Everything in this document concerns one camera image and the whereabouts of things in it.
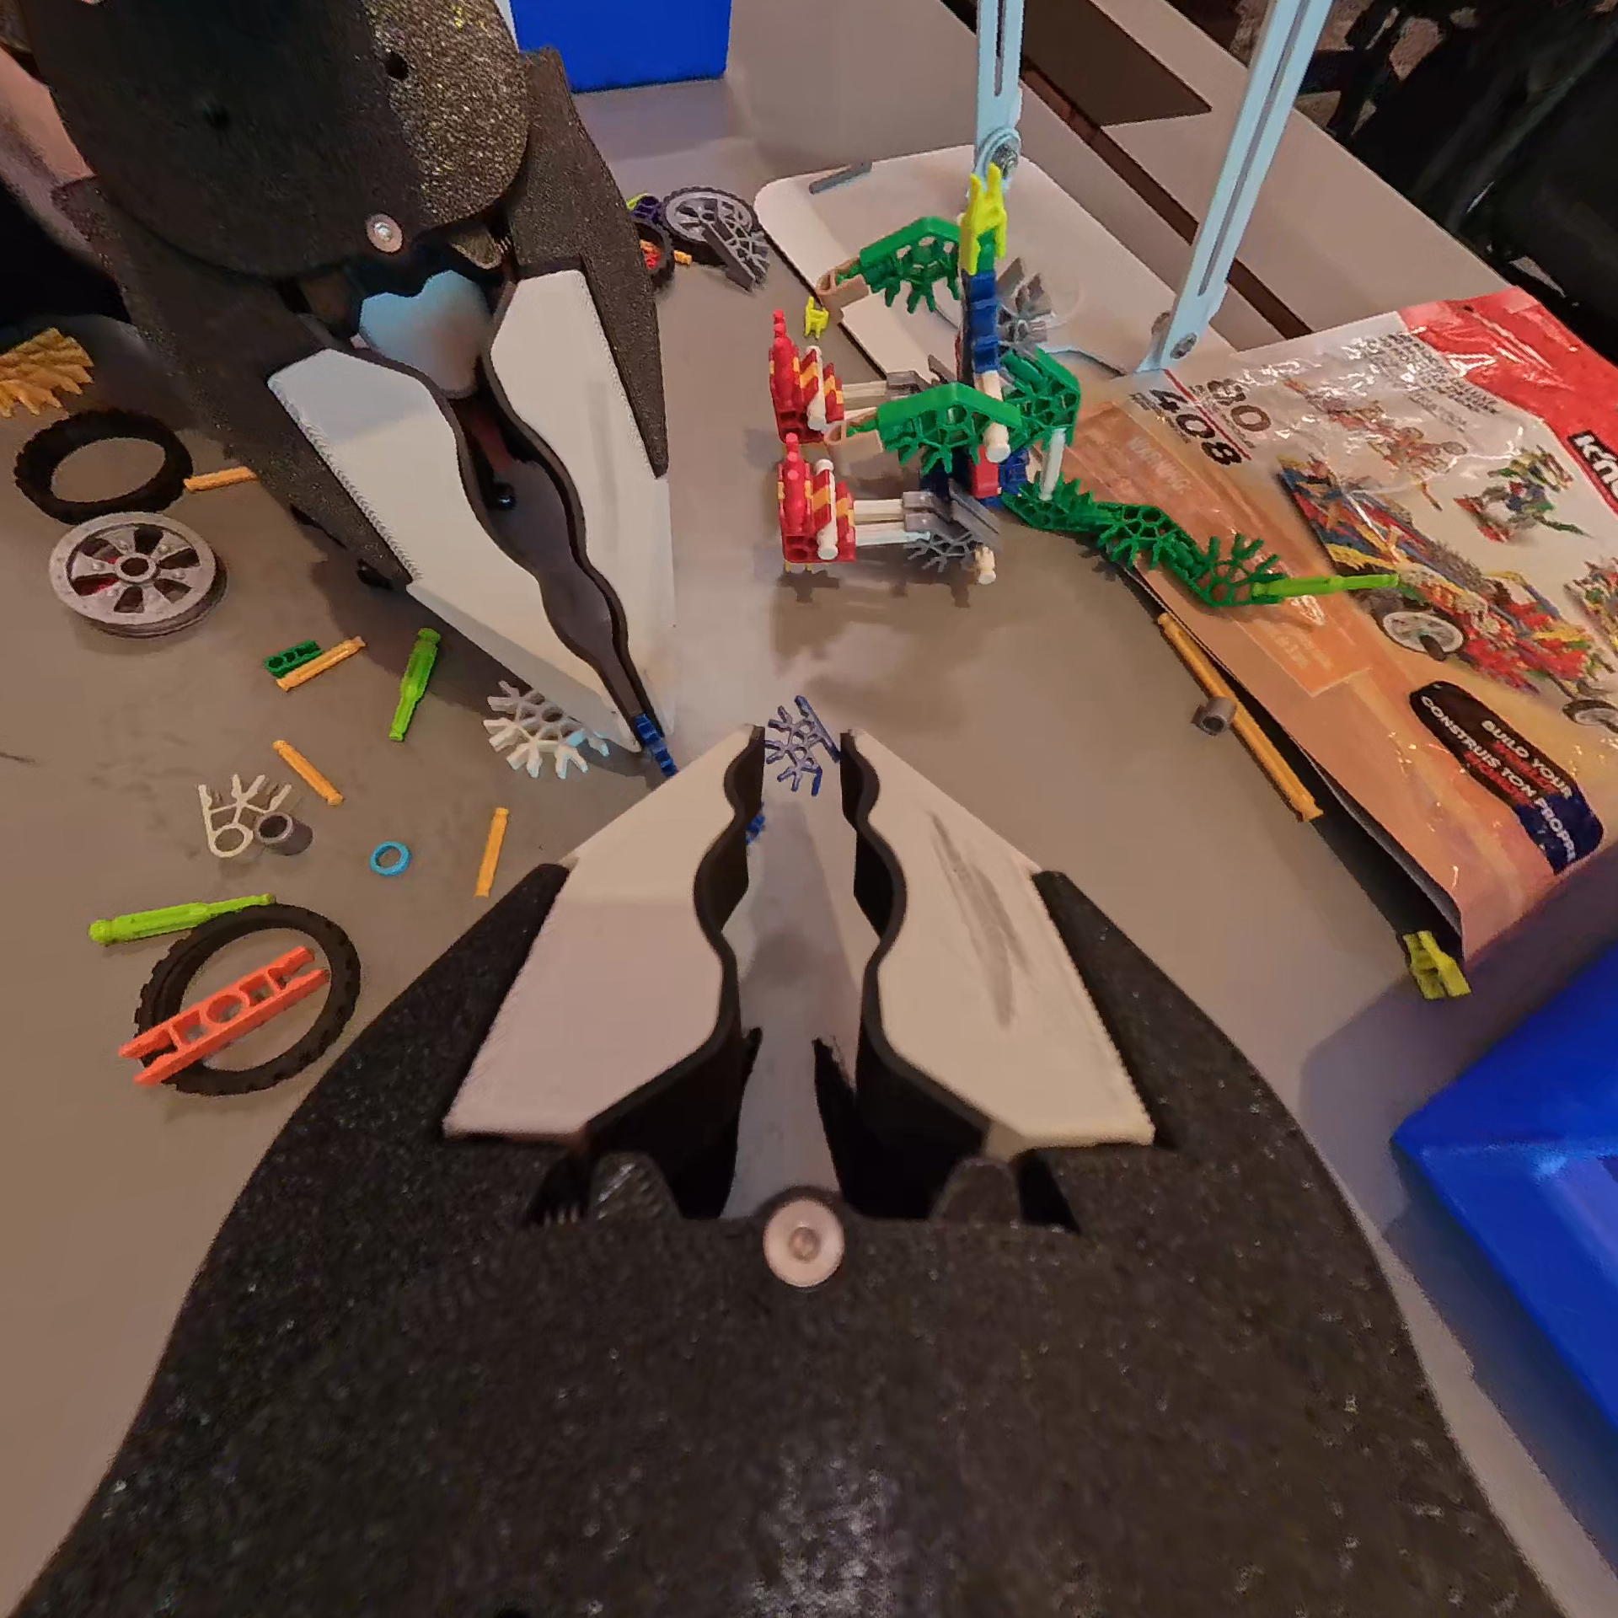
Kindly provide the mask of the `white triangular connector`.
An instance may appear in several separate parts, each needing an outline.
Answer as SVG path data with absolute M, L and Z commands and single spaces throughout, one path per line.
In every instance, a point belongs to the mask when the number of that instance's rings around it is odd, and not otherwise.
M 218 860 L 246 855 L 256 845 L 264 821 L 282 808 L 291 790 L 291 784 L 273 786 L 265 774 L 259 774 L 252 784 L 234 774 L 232 790 L 224 795 L 200 782 L 199 798 L 211 855 Z

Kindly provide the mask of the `orange ladder connector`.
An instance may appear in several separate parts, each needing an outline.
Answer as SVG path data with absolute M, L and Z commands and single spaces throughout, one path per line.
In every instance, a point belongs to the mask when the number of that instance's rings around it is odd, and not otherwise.
M 118 1054 L 141 1061 L 138 1085 L 175 1081 L 327 985 L 331 971 L 317 965 L 309 945 L 297 945 L 138 1033 Z

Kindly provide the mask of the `red printed toy package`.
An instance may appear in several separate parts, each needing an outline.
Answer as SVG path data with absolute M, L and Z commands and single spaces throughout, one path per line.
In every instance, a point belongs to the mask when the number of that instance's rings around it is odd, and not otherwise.
M 1394 578 L 1211 609 L 1147 573 L 1461 957 L 1616 847 L 1616 364 L 1533 294 L 1108 383 L 1067 461 L 1288 575 Z

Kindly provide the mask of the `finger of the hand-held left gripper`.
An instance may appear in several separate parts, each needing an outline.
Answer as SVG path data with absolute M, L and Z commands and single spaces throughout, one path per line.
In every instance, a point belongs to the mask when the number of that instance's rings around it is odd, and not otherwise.
M 526 277 L 501 301 L 491 386 L 568 475 L 581 559 L 619 611 L 638 713 L 675 732 L 678 588 L 667 475 L 652 469 L 581 270 Z
M 426 381 L 320 348 L 273 373 L 271 390 L 406 566 L 417 602 L 590 732 L 642 748 L 600 667 L 553 623 L 541 578 L 474 503 L 466 435 Z

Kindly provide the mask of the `white snowflake connector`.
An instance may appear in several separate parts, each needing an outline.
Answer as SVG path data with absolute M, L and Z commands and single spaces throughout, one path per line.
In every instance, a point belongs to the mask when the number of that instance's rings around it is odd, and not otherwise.
M 557 780 L 566 780 L 571 773 L 590 771 L 589 754 L 609 755 L 609 739 L 590 732 L 537 689 L 501 680 L 488 705 L 491 711 L 482 721 L 488 739 L 516 773 L 537 780 L 553 771 Z

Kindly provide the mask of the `person's left hand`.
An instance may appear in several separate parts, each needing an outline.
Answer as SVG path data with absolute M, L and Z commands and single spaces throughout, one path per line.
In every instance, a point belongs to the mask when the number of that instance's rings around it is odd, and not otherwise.
M 2 48 L 2 169 L 42 175 L 45 184 L 65 184 L 91 174 L 46 85 L 7 48 Z

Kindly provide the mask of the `multicoloured construction toy model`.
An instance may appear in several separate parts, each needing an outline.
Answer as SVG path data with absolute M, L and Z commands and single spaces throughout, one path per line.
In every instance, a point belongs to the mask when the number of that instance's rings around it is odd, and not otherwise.
M 999 258 L 1004 175 L 970 180 L 956 219 L 923 217 L 863 248 L 817 283 L 825 310 L 880 294 L 907 310 L 956 296 L 956 370 L 929 383 L 845 390 L 820 345 L 773 317 L 772 394 L 780 437 L 779 529 L 789 573 L 829 570 L 881 547 L 923 566 L 994 581 L 999 516 L 1082 540 L 1103 559 L 1144 564 L 1213 609 L 1396 590 L 1394 573 L 1288 575 L 1260 540 L 1195 540 L 1156 506 L 1103 500 L 1064 476 L 1082 386 L 1037 341 L 1006 347 Z

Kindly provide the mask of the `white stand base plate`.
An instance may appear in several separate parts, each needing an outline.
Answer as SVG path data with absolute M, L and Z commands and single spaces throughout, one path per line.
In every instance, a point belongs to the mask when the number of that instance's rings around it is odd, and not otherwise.
M 953 224 L 965 203 L 969 157 L 969 146 L 900 153 L 825 193 L 801 174 L 764 184 L 754 207 L 780 254 L 820 282 L 921 217 Z M 1132 373 L 1151 347 L 1155 322 L 1173 306 L 1173 288 L 1031 158 L 1006 207 L 1004 258 L 1041 277 L 1053 314 L 1049 347 Z M 904 296 L 888 306 L 876 294 L 841 313 L 841 327 L 881 373 L 926 373 L 932 357 L 953 353 L 958 322 L 950 294 L 937 296 L 937 310 L 910 313 Z

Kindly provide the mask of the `black office chair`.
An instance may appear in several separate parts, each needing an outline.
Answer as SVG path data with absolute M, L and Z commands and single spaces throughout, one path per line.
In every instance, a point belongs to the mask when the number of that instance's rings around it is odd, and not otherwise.
M 1353 1 L 1327 132 L 1616 359 L 1616 5 Z

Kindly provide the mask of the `silver wheel hub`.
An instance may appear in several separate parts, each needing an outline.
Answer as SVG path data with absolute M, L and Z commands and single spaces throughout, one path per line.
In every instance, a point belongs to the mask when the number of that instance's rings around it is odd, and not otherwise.
M 190 526 L 158 512 L 98 516 L 48 559 L 53 596 L 116 637 L 175 635 L 224 596 L 226 567 Z

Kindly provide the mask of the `lime green plastic rod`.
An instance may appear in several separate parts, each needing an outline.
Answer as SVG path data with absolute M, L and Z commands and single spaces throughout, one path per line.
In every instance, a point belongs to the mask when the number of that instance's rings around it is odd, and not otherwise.
M 388 724 L 391 742 L 407 739 L 417 707 L 421 705 L 421 697 L 426 696 L 426 689 L 432 684 L 439 648 L 442 648 L 442 630 L 430 626 L 417 630 L 413 653 L 407 658 L 407 667 L 400 679 L 395 713 Z
M 91 924 L 88 927 L 88 936 L 91 939 L 91 944 L 112 945 L 112 944 L 144 942 L 154 936 L 187 934 L 211 919 L 219 919 L 224 915 L 237 915 L 273 903 L 276 896 L 260 894 L 260 896 L 238 896 L 230 900 L 188 900 L 178 906 L 163 906 L 153 909 L 91 919 Z

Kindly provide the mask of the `long yellow rod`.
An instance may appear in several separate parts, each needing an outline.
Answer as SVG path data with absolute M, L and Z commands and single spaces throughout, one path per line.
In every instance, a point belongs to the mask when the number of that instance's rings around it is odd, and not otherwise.
M 1230 732 L 1248 755 L 1260 765 L 1272 786 L 1282 795 L 1286 807 L 1297 819 L 1311 823 L 1325 815 L 1322 803 L 1306 786 L 1298 771 L 1285 758 L 1282 748 L 1265 735 L 1265 727 L 1252 717 L 1242 697 L 1238 697 L 1230 680 L 1224 676 L 1220 664 L 1204 653 L 1200 640 L 1191 629 L 1173 613 L 1159 613 L 1159 630 L 1163 640 L 1183 660 L 1187 673 L 1200 684 L 1201 697 L 1226 696 L 1241 703 L 1241 717 L 1233 721 Z

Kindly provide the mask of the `yellow connector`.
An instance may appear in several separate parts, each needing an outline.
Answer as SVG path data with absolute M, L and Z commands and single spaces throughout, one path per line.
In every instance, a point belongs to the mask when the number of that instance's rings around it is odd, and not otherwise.
M 2 353 L 2 418 L 40 417 L 91 386 L 95 359 L 70 334 L 46 327 Z

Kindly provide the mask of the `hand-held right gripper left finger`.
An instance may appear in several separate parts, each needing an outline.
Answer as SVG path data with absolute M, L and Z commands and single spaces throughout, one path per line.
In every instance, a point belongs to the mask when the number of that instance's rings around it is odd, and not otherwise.
M 566 860 L 444 1120 L 448 1139 L 650 1156 L 730 1176 L 758 1043 L 722 934 L 746 894 L 764 732 L 737 727 Z

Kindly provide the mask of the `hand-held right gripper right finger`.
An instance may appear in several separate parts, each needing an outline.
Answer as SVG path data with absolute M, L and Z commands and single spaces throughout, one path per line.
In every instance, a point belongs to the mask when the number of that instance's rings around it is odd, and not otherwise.
M 1156 1123 L 1038 863 L 869 732 L 841 742 L 858 903 L 861 1120 L 917 1163 L 1148 1146 Z

